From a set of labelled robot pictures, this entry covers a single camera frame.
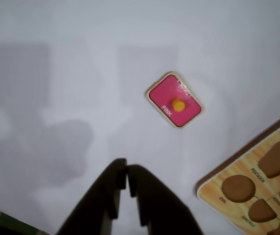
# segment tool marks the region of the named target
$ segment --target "yellow dot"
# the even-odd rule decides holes
[[[185,103],[183,101],[181,101],[180,99],[173,100],[172,105],[176,112],[181,112],[186,107]]]

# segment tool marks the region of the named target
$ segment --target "pink card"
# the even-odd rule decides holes
[[[146,96],[176,128],[183,128],[202,111],[197,99],[175,72],[168,72]]]

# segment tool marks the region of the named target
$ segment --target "white table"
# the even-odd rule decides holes
[[[182,130],[144,96],[170,70],[204,107]],[[0,210],[48,233],[126,158],[238,234],[193,186],[279,118],[280,1],[0,0]],[[112,234],[146,234],[127,190]]]

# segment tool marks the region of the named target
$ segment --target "yellow button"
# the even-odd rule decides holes
[[[186,107],[185,103],[183,101],[181,101],[180,99],[173,100],[172,105],[176,112],[181,112]]]

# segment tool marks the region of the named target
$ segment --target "white surface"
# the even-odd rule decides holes
[[[144,92],[178,71],[182,130]],[[204,233],[237,234],[193,185],[280,118],[280,1],[0,0],[0,210],[54,233],[113,159],[151,170]],[[121,196],[114,235],[142,235]]]

